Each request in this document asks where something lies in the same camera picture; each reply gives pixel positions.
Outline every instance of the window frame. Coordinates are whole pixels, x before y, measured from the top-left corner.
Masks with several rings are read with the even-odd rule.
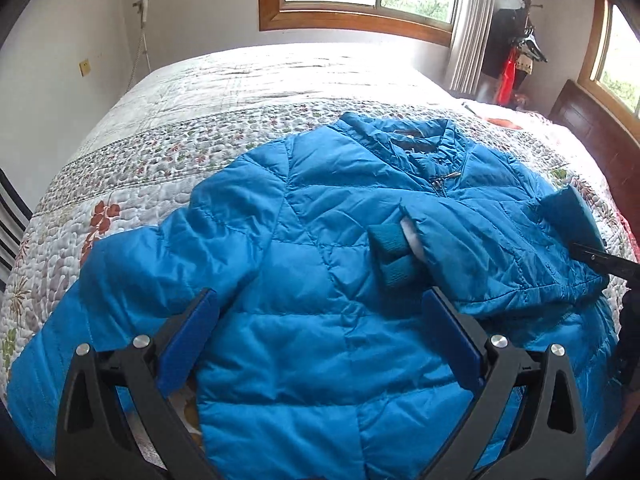
[[[459,0],[455,0],[455,22]],[[449,47],[453,24],[425,18],[410,12],[380,6],[336,2],[286,2],[258,0],[259,27],[265,30],[290,28],[338,28],[395,34]]]
[[[589,46],[584,57],[578,84],[595,97],[629,132],[640,140],[640,120],[619,97],[599,81],[604,70],[611,37],[611,17],[614,3],[595,0]]]

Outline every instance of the white quilt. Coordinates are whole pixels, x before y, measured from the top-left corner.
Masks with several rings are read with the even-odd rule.
[[[95,241],[158,224],[193,187],[268,140],[334,122],[354,110],[377,117],[451,118],[471,138],[513,153],[556,187],[573,184],[607,249],[634,259],[632,242],[596,163],[565,128],[534,114],[524,130],[479,119],[419,72],[375,48],[297,44],[243,48],[153,72],[89,133],[40,201],[0,311],[0,395],[12,362],[78,278]],[[495,117],[495,107],[476,110]],[[606,291],[617,320],[625,288]]]

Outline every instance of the black and white striped fabric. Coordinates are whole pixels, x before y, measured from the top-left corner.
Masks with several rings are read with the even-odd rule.
[[[0,293],[4,292],[30,219],[31,211],[0,170]]]

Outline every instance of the blue puffer jacket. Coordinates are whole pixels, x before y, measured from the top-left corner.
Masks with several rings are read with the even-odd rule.
[[[569,258],[558,230],[587,217],[545,207],[551,193],[447,120],[347,113],[270,142],[197,186],[161,226],[96,244],[14,363],[11,414],[51,456],[76,345],[153,334],[210,287],[223,312],[198,361],[197,402],[206,453],[228,479],[414,478],[470,394],[430,340],[421,287],[391,292],[373,272],[367,227],[409,216],[460,311],[519,346],[567,348],[591,451],[620,412],[607,282]],[[484,462],[518,402],[515,390]]]

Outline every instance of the metal screw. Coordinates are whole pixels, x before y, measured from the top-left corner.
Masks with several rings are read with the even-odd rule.
[[[509,341],[507,340],[507,338],[505,338],[505,336],[496,334],[491,336],[491,344],[496,348],[506,348],[506,346],[509,344]]]
[[[148,335],[137,335],[133,338],[133,346],[136,348],[146,348],[151,343],[151,338]]]
[[[78,354],[79,356],[87,355],[89,353],[89,350],[91,350],[89,343],[82,343],[81,345],[78,345],[76,347],[76,354]]]
[[[551,345],[551,353],[557,355],[558,357],[562,357],[564,352],[564,346],[559,345],[558,343],[553,343]]]

